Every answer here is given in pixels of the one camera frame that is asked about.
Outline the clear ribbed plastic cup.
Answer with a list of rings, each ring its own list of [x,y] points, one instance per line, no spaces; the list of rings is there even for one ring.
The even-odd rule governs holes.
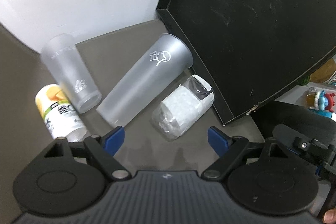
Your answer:
[[[190,76],[169,94],[151,115],[151,124],[167,140],[181,137],[213,105],[211,85],[199,75]]]

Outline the frosted tall cup with logo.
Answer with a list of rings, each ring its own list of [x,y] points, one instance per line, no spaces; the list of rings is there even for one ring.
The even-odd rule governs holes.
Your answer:
[[[126,126],[192,64],[187,45],[172,34],[163,34],[117,83],[97,112],[113,127]]]

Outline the yellow labelled clear bottle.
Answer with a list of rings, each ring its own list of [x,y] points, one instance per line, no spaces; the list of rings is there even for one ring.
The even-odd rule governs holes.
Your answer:
[[[53,139],[65,137],[76,142],[86,135],[87,128],[59,85],[41,88],[35,96],[35,104]]]

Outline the blue red toy figure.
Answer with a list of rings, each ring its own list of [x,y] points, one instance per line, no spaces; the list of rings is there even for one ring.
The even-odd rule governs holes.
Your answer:
[[[306,103],[312,112],[335,121],[335,93],[327,93],[315,87],[309,88]]]

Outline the black square tray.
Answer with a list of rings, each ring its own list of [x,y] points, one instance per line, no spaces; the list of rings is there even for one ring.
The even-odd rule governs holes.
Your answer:
[[[228,124],[275,100],[335,55],[335,0],[159,0]]]

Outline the frosted cup near wall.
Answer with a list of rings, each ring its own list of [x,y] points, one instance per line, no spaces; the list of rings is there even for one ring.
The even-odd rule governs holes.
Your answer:
[[[73,36],[55,36],[42,47],[40,58],[80,114],[100,102],[102,95],[76,48]]]

